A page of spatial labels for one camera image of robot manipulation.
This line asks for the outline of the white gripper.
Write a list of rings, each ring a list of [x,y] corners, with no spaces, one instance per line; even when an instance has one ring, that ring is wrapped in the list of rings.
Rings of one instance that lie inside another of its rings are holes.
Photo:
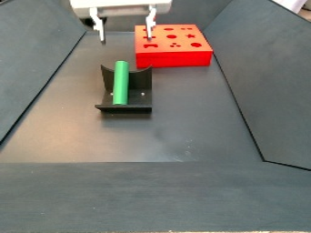
[[[153,39],[157,26],[157,14],[166,14],[173,0],[70,0],[75,14],[81,18],[91,17],[94,29],[99,32],[101,41],[106,44],[105,17],[123,15],[147,15],[147,39]]]

